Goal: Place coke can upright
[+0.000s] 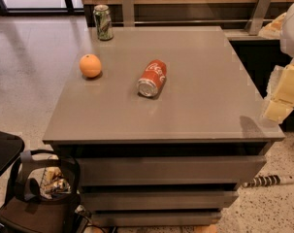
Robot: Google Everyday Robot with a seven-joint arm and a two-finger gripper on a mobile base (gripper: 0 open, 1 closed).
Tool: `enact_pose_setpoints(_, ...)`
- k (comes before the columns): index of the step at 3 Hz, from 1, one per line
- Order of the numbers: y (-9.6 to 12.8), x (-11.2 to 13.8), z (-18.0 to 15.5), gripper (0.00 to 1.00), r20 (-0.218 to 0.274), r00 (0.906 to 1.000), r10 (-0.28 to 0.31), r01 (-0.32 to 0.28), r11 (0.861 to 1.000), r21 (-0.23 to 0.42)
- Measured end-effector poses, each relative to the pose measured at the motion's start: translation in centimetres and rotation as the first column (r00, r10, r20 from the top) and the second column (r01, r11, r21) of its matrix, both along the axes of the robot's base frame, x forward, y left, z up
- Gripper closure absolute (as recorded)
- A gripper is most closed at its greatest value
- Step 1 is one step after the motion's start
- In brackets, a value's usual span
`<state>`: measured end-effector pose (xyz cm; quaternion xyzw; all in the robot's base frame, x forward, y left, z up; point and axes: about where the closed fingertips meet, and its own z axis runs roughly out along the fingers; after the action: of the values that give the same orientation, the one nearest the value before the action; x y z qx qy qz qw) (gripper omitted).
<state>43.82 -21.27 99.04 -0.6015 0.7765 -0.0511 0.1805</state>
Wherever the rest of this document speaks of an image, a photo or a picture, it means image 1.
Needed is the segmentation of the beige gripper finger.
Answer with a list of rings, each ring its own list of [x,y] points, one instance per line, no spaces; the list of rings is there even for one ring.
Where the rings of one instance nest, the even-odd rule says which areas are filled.
[[[286,65],[281,71],[272,99],[294,105],[294,63]]]
[[[293,110],[294,108],[289,104],[265,99],[263,102],[262,117],[282,124]]]

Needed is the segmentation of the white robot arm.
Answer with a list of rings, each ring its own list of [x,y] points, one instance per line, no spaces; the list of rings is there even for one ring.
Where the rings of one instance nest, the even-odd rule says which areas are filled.
[[[267,85],[262,117],[282,124],[294,110],[294,3],[283,18],[279,32],[280,50],[292,60],[285,67],[276,65]]]

